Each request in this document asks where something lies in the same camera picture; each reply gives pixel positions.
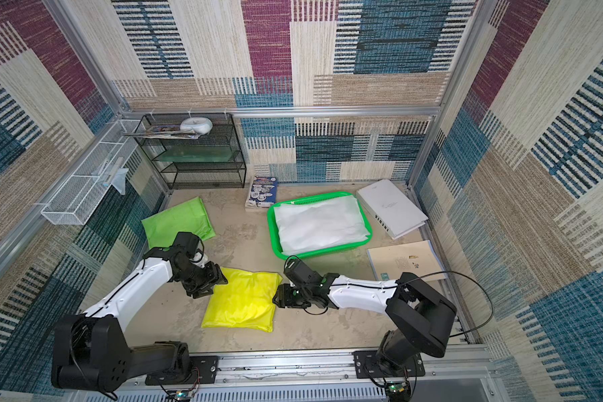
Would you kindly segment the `small yellow raincoat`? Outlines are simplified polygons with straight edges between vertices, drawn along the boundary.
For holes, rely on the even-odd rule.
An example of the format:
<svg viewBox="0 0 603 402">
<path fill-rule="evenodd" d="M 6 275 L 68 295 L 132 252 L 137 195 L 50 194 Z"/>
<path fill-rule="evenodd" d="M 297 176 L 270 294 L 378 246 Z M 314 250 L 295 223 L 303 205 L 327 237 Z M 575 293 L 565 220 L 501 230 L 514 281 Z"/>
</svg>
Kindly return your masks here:
<svg viewBox="0 0 603 402">
<path fill-rule="evenodd" d="M 221 270 L 228 283 L 214 287 L 201 328 L 248 328 L 271 333 L 276 311 L 272 298 L 282 277 L 274 272 Z"/>
</svg>

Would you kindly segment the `lime green raincoat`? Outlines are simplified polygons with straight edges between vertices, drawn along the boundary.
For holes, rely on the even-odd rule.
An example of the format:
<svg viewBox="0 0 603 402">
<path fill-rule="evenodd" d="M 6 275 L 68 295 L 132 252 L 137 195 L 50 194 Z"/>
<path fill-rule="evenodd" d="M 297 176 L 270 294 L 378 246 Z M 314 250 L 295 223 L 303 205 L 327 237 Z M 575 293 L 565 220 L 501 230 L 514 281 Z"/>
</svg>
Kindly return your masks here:
<svg viewBox="0 0 603 402">
<path fill-rule="evenodd" d="M 171 246 L 179 232 L 192 233 L 202 241 L 216 236 L 201 198 L 197 197 L 142 221 L 148 248 Z"/>
</svg>

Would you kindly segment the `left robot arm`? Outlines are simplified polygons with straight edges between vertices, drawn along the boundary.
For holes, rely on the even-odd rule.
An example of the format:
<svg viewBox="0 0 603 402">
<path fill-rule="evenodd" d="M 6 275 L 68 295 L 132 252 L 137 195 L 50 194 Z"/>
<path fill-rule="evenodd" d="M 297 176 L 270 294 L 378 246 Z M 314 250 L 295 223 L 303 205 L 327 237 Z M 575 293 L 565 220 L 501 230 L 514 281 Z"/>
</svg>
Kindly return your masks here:
<svg viewBox="0 0 603 402">
<path fill-rule="evenodd" d="M 122 384 L 142 375 L 191 380 L 194 368 L 186 343 L 131 347 L 125 337 L 132 318 L 170 282 L 181 284 L 187 296 L 198 299 L 213 295 L 215 286 L 228 281 L 195 234 L 179 232 L 170 246 L 150 249 L 127 279 L 98 303 L 55 324 L 53 387 L 95 391 L 114 399 Z"/>
</svg>

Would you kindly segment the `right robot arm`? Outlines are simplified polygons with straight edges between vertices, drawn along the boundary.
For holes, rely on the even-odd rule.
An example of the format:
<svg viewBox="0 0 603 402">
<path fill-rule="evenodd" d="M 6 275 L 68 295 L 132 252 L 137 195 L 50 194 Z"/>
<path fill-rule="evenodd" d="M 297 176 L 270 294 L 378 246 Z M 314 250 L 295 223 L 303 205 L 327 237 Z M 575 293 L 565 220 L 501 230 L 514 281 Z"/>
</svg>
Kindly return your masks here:
<svg viewBox="0 0 603 402">
<path fill-rule="evenodd" d="M 284 274 L 289 282 L 278 286 L 272 299 L 278 308 L 358 309 L 383 314 L 396 326 L 375 353 L 353 354 L 358 377 L 420 377 L 424 354 L 445 356 L 457 308 L 416 274 L 404 272 L 389 281 L 322 276 L 296 256 L 286 260 Z"/>
</svg>

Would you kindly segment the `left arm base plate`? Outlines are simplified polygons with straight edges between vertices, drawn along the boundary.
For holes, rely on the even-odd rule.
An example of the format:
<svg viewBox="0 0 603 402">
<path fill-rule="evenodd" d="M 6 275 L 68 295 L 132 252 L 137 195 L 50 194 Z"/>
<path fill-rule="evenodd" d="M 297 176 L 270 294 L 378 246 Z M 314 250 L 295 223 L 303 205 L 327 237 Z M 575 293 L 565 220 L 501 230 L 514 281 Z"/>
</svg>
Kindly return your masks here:
<svg viewBox="0 0 603 402">
<path fill-rule="evenodd" d="M 147 375 L 145 385 L 210 385 L 215 382 L 218 365 L 217 355 L 181 357 L 169 370 Z"/>
</svg>

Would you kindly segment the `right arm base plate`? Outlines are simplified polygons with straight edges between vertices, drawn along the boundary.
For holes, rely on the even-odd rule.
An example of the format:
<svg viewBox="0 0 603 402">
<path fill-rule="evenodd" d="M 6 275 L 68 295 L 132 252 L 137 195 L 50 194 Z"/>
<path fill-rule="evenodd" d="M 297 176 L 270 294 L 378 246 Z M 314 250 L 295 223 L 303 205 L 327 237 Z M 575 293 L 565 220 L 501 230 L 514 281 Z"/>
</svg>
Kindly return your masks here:
<svg viewBox="0 0 603 402">
<path fill-rule="evenodd" d="M 407 359 L 405 363 L 393 363 L 372 349 L 361 349 L 353 352 L 353 361 L 358 379 L 425 376 L 425 367 L 419 354 Z"/>
</svg>

